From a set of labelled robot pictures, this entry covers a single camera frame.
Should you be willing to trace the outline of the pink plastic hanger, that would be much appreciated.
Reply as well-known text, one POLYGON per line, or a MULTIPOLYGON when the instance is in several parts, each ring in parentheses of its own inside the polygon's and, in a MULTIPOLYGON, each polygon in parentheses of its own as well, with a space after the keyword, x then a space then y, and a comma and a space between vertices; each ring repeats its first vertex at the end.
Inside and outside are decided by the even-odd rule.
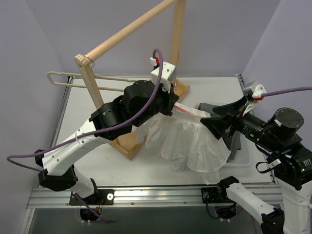
POLYGON ((178 110, 179 112, 182 112, 182 113, 186 113, 186 114, 195 116, 194 113, 192 113, 191 111, 189 111, 189 110, 187 110, 187 109, 185 109, 185 108, 183 108, 183 107, 177 105, 177 103, 174 105, 174 108, 175 108, 176 110, 178 110))

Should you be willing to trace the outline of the grey pleated skirt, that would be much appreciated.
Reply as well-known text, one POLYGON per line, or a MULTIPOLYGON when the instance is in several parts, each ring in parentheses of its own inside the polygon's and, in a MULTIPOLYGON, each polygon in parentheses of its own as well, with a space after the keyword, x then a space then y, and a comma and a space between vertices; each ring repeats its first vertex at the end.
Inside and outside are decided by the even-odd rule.
MULTIPOLYGON (((216 114, 213 111, 214 107, 217 107, 217 105, 209 103, 199 103, 197 109, 210 114, 210 117, 214 120, 209 121, 210 124, 208 124, 207 128, 210 129, 209 127, 211 127, 215 133, 220 134, 221 130, 224 128, 223 125, 225 124, 225 121, 222 119, 222 116, 216 114)), ((233 133, 233 135, 229 135, 229 132, 229 129, 224 129, 222 133, 222 139, 228 150, 231 151, 227 162, 232 162, 235 159, 237 152, 241 150, 241 140, 239 132, 235 132, 233 133)))

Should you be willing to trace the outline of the white ruffled skirt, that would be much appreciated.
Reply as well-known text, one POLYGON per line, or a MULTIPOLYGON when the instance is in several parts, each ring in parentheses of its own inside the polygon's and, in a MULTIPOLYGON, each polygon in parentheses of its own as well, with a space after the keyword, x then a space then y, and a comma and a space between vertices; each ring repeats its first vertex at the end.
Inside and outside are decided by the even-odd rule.
POLYGON ((169 160, 176 170, 185 168, 197 173, 204 184, 220 181, 219 170, 225 165, 230 151, 222 139, 216 139, 200 122, 210 117, 209 113, 177 103, 195 116, 172 109, 171 116, 161 113, 139 127, 133 127, 137 142, 144 142, 164 159, 169 160))

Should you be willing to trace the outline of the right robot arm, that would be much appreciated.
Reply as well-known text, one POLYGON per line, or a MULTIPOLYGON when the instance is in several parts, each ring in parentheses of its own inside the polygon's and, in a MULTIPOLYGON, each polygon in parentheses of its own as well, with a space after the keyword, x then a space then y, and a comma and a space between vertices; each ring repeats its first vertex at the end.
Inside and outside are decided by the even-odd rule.
POLYGON ((230 176, 217 184, 214 193, 203 193, 206 204, 232 202, 241 206, 265 234, 309 234, 312 199, 312 153, 302 144, 297 131, 304 118, 292 108, 279 108, 268 121, 248 111, 246 98, 215 106, 213 117, 201 123, 216 139, 241 133, 266 156, 267 172, 273 172, 281 188, 283 208, 274 207, 248 191, 230 176))

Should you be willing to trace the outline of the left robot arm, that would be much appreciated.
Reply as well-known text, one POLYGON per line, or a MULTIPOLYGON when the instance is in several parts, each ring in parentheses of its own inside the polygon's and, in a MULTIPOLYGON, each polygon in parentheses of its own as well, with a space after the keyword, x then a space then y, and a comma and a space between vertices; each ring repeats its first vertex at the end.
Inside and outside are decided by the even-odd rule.
POLYGON ((141 126, 158 113, 171 116, 178 95, 173 85, 166 91, 163 84, 147 109, 137 114, 147 104, 154 88, 155 85, 146 80, 127 86, 121 96, 103 104, 71 135, 74 142, 36 156, 36 164, 43 168, 38 174, 39 184, 55 192, 69 189, 86 204, 94 204, 98 200, 96 183, 81 174, 74 163, 98 146, 130 133, 132 127, 141 126))

